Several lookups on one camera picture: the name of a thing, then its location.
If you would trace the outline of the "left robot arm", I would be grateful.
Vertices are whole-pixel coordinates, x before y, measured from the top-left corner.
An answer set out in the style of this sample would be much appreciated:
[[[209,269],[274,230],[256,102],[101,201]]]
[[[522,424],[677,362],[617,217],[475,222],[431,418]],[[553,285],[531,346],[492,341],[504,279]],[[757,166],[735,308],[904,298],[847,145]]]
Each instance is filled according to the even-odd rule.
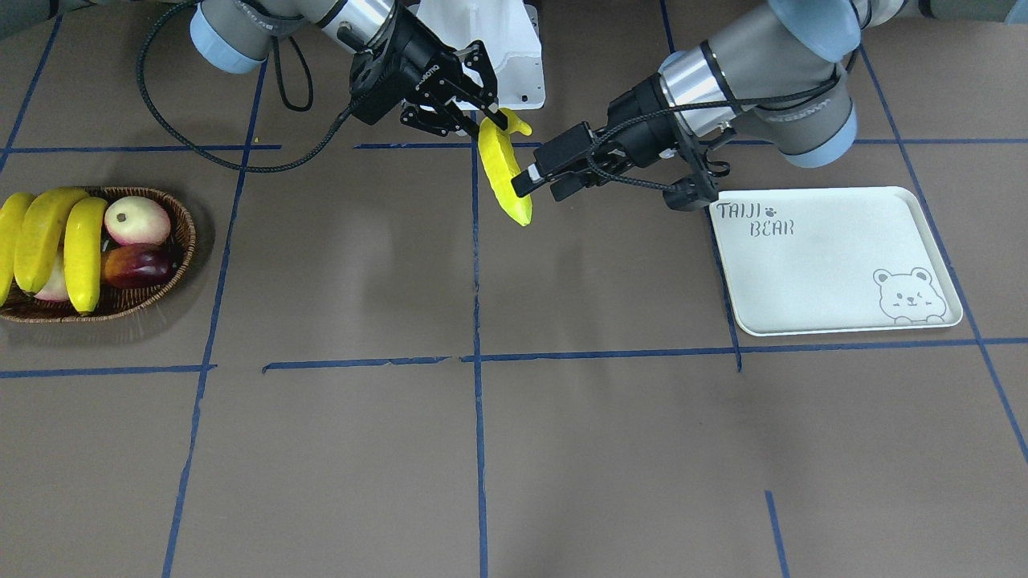
[[[855,142],[848,65],[862,31],[900,16],[1025,23],[1024,1],[766,1],[607,106],[605,127],[566,129],[510,179],[514,197],[555,201],[617,182],[656,190],[673,211],[715,202],[729,165],[709,157],[741,134],[792,165],[836,161]]]

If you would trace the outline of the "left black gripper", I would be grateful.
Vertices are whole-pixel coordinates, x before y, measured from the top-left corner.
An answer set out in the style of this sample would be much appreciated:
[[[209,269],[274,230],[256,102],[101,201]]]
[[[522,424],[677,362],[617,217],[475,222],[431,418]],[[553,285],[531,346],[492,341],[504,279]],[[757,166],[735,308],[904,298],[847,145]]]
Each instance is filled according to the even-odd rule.
[[[533,151],[535,161],[513,180],[518,197],[547,185],[554,201],[609,183],[657,191],[672,211],[692,212],[719,200],[719,173],[708,162],[695,129],[683,114],[728,105],[728,101],[672,104],[660,77],[651,76],[610,103],[607,125],[596,136],[579,122]],[[689,173],[671,184],[629,176],[671,151]]]

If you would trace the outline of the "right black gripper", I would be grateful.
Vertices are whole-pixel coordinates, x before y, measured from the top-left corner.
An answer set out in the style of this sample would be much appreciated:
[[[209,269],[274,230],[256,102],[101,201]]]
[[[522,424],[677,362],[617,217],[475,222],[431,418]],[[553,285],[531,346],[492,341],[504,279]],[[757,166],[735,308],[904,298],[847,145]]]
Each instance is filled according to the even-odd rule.
[[[458,101],[451,101],[456,84]],[[481,122],[458,104],[472,106],[500,129],[509,128],[500,112],[498,78],[485,42],[473,40],[456,55],[404,6],[395,10],[381,43],[358,55],[350,67],[350,114],[364,124],[376,124],[400,105],[401,124],[435,136],[477,139]]]

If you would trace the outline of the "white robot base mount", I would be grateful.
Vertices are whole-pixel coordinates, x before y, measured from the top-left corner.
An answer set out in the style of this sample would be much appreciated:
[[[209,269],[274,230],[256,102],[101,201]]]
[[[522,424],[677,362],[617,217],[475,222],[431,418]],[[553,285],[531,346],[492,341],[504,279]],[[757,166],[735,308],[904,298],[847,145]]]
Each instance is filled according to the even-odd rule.
[[[446,44],[480,40],[498,78],[499,106],[537,110],[545,105],[539,11],[535,1],[418,1],[414,12]]]

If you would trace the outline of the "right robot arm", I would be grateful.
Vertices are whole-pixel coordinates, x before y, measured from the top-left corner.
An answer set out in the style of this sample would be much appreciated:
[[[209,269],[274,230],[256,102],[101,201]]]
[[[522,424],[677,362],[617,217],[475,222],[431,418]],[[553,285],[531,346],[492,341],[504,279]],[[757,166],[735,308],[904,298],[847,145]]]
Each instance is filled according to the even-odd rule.
[[[353,117],[377,124],[394,109],[401,121],[437,136],[477,136],[469,104],[499,128],[498,80],[481,40],[453,47],[402,1],[201,1],[190,22],[192,43],[217,69],[243,74],[271,55],[276,40],[315,26],[353,56]]]

